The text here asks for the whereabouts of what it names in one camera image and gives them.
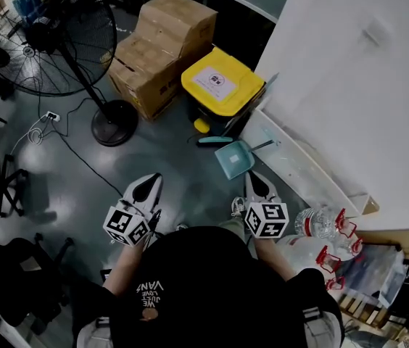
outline yellow bin lid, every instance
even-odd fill
[[[182,86],[220,116],[234,116],[264,86],[247,66],[215,47],[182,73]]]

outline forearm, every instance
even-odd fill
[[[125,245],[117,259],[116,266],[111,270],[103,287],[110,290],[117,297],[124,293],[131,284],[133,275],[140,264],[143,248],[143,240],[135,247]]]
[[[285,281],[296,276],[272,239],[255,239],[257,257],[275,270]]]

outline dustpan handle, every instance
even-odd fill
[[[269,144],[272,144],[272,143],[274,143],[274,141],[264,142],[263,144],[260,144],[259,146],[256,146],[256,147],[254,147],[254,148],[251,148],[251,149],[250,149],[250,152],[253,152],[253,151],[256,151],[257,149],[260,149],[260,148],[269,146]]]

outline fan grille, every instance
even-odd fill
[[[62,0],[58,7],[70,7],[70,14],[46,17],[56,4],[34,2],[34,14],[18,13],[14,0],[0,0],[0,48],[10,62],[0,75],[19,89],[44,96],[65,96],[83,90],[60,51],[39,51],[29,45],[26,33],[35,22],[59,23],[58,45],[64,45],[90,84],[97,82],[110,66],[116,47],[116,30],[110,7],[103,0]]]

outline power strip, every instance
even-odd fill
[[[56,121],[57,123],[61,120],[61,117],[57,113],[51,111],[48,111],[45,116],[53,121]]]

